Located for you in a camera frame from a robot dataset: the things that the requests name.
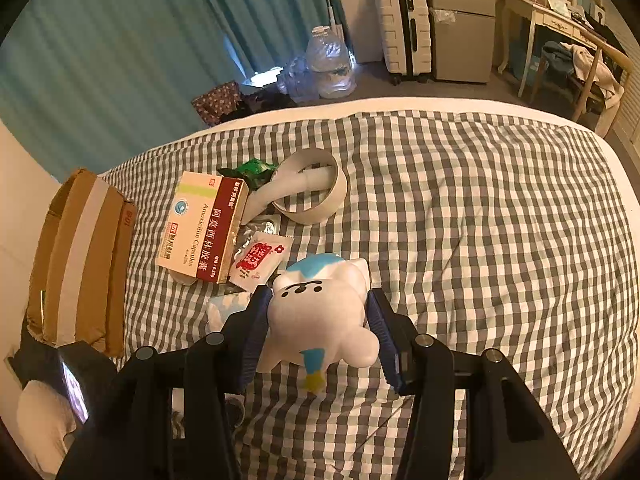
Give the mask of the white plush star toy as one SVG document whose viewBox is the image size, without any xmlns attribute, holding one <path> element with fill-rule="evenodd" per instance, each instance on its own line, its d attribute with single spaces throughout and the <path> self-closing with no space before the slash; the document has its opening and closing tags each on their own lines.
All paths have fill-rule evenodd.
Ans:
<svg viewBox="0 0 640 480">
<path fill-rule="evenodd" d="M 304 388 L 317 393 L 330 365 L 373 365 L 380 343 L 366 321 L 370 289 L 369 265 L 361 258 L 326 252 L 287 268 L 272 284 L 258 372 L 268 373 L 280 363 L 297 364 L 305 371 Z"/>
</svg>

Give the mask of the green granule sachet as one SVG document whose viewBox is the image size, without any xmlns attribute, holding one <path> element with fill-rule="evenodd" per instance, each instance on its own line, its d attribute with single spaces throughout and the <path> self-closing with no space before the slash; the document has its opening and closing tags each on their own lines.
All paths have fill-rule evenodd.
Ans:
<svg viewBox="0 0 640 480">
<path fill-rule="evenodd" d="M 277 164 L 253 158 L 235 168 L 219 168 L 217 172 L 223 177 L 243 180 L 250 192 L 254 192 L 268 183 L 277 169 Z"/>
</svg>

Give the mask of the floral tissue pack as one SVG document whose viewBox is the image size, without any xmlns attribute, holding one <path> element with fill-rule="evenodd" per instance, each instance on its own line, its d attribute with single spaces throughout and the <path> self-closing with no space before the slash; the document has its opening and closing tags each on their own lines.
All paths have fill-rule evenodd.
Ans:
<svg viewBox="0 0 640 480">
<path fill-rule="evenodd" d="M 236 312 L 244 311 L 250 302 L 250 292 L 213 297 L 207 307 L 207 327 L 209 332 L 220 332 L 228 317 Z"/>
</svg>

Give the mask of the brown cardboard box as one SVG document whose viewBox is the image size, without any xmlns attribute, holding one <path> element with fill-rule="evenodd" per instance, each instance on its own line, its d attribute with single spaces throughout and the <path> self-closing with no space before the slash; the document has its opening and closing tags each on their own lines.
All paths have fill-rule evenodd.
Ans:
<svg viewBox="0 0 640 480">
<path fill-rule="evenodd" d="M 137 208 L 97 174 L 76 170 L 52 198 L 29 279 L 26 325 L 43 344 L 125 351 L 125 289 Z"/>
</svg>

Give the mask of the red white sachet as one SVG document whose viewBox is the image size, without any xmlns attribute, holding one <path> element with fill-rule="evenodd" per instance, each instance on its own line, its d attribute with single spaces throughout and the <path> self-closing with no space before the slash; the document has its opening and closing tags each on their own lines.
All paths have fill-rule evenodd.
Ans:
<svg viewBox="0 0 640 480">
<path fill-rule="evenodd" d="M 270 276 L 288 256 L 291 237 L 258 232 L 234 260 L 229 271 L 229 282 L 244 292 L 254 292 L 267 284 Z"/>
</svg>

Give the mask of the amoxicillin capsule medicine box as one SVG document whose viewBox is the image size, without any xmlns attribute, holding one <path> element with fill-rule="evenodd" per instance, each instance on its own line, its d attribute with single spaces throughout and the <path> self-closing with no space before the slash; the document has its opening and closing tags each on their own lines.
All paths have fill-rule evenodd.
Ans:
<svg viewBox="0 0 640 480">
<path fill-rule="evenodd" d="M 182 174 L 170 202 L 156 263 L 196 280 L 227 281 L 248 186 L 219 174 Z"/>
</svg>

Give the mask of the dark floral bag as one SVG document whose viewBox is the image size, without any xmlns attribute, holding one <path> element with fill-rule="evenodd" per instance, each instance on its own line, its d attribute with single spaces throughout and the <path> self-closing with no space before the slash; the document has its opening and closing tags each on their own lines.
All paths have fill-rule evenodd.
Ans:
<svg viewBox="0 0 640 480">
<path fill-rule="evenodd" d="M 191 105 L 201 120 L 209 127 L 215 127 L 222 118 L 236 112 L 242 103 L 242 93 L 236 81 L 228 81 L 197 96 Z"/>
</svg>

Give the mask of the teal curtain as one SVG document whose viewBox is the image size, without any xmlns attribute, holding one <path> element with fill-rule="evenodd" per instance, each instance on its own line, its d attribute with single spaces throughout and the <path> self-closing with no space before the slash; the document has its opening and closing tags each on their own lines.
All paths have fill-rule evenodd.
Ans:
<svg viewBox="0 0 640 480">
<path fill-rule="evenodd" d="M 286 64 L 340 0 L 28 0 L 1 43 L 1 118 L 57 178 L 203 125 L 192 102 Z"/>
</svg>

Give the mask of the wooden chair with clothes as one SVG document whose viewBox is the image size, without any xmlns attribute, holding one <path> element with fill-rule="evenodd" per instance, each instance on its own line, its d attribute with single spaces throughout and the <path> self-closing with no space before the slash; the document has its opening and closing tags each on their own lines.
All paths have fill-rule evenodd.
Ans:
<svg viewBox="0 0 640 480">
<path fill-rule="evenodd" d="M 594 132 L 605 138 L 623 104 L 634 63 L 625 52 L 599 36 L 588 32 L 586 38 L 594 40 L 596 50 L 557 41 L 547 41 L 542 46 L 529 102 L 535 102 L 547 74 L 552 73 L 554 84 L 560 82 L 574 90 L 573 122 L 589 112 L 590 101 L 596 103 L 599 116 Z"/>
</svg>

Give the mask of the large clear water jug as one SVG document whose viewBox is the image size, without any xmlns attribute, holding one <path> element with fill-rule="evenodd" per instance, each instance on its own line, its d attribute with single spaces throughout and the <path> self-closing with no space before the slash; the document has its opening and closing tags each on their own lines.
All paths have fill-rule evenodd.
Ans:
<svg viewBox="0 0 640 480">
<path fill-rule="evenodd" d="M 307 64 L 323 99 L 341 99 L 357 87 L 346 44 L 329 26 L 316 26 L 306 49 Z"/>
</svg>

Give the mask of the white suitcase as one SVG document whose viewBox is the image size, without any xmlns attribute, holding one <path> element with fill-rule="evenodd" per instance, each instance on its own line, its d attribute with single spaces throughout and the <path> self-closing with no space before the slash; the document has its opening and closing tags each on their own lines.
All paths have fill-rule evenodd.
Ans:
<svg viewBox="0 0 640 480">
<path fill-rule="evenodd" d="M 427 0 L 374 0 L 387 73 L 392 84 L 423 84 L 432 72 L 432 38 Z"/>
</svg>

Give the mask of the grey mini fridge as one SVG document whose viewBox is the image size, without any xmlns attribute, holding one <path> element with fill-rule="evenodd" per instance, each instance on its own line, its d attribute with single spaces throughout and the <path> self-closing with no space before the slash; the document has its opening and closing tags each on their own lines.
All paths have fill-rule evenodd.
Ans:
<svg viewBox="0 0 640 480">
<path fill-rule="evenodd" d="M 434 76 L 486 84 L 494 55 L 496 0 L 428 0 Z"/>
</svg>

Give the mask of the white dressing table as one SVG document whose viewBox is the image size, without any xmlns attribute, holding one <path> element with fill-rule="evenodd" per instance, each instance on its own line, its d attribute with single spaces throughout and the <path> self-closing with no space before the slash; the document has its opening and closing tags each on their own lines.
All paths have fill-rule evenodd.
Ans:
<svg viewBox="0 0 640 480">
<path fill-rule="evenodd" d="M 581 44 L 590 49 L 595 49 L 596 45 L 590 37 L 594 36 L 591 29 L 574 21 L 569 15 L 556 12 L 552 9 L 549 0 L 501 0 L 501 38 L 502 38 L 502 60 L 498 65 L 498 73 L 502 74 L 506 70 L 510 60 L 510 21 L 512 16 L 518 16 L 522 20 L 528 21 L 528 34 L 525 48 L 525 58 L 523 70 L 518 87 L 518 97 L 521 98 L 525 91 L 527 74 L 534 53 L 534 43 L 536 30 L 546 28 L 552 32 L 563 36 L 565 39 L 573 41 L 574 44 Z"/>
</svg>

